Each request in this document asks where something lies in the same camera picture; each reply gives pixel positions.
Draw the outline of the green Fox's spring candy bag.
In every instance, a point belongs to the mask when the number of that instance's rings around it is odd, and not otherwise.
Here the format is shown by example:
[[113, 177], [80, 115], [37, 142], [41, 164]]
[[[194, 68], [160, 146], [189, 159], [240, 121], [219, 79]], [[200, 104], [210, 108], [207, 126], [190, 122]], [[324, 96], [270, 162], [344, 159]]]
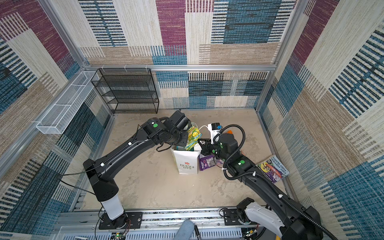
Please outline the green Fox's spring candy bag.
[[200, 139], [202, 134], [197, 126], [197, 124], [192, 123], [191, 127], [188, 129], [188, 141], [185, 149], [190, 151], [194, 148], [194, 146], [198, 143], [198, 139]]

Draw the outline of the teal candy bag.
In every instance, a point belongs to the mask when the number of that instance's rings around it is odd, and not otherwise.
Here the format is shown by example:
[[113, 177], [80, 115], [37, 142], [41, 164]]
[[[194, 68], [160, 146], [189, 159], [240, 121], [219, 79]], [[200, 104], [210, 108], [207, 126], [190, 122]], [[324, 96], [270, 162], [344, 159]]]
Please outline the teal candy bag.
[[176, 146], [175, 150], [176, 151], [185, 151], [186, 149], [184, 147]]

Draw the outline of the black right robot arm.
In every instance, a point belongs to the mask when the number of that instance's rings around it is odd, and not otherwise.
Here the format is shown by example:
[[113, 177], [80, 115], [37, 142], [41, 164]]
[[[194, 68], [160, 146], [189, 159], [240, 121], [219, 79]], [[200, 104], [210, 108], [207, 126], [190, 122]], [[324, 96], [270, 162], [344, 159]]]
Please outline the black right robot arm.
[[283, 240], [321, 240], [324, 237], [325, 230], [318, 211], [313, 207], [305, 208], [290, 198], [243, 155], [244, 139], [238, 143], [234, 135], [219, 133], [213, 141], [199, 139], [198, 143], [204, 154], [213, 154], [224, 162], [226, 179], [240, 181], [271, 207], [268, 210], [251, 199], [245, 199], [237, 206], [241, 222], [261, 224]]

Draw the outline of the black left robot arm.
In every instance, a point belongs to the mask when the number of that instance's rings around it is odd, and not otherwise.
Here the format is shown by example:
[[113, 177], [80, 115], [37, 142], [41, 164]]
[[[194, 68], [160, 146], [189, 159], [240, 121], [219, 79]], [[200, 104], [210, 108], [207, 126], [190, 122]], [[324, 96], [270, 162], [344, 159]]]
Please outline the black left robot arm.
[[115, 221], [125, 215], [114, 177], [135, 158], [157, 145], [185, 147], [188, 129], [191, 127], [192, 122], [180, 110], [175, 111], [171, 117], [151, 118], [109, 154], [95, 161], [84, 161], [83, 167], [91, 187], [109, 220]]

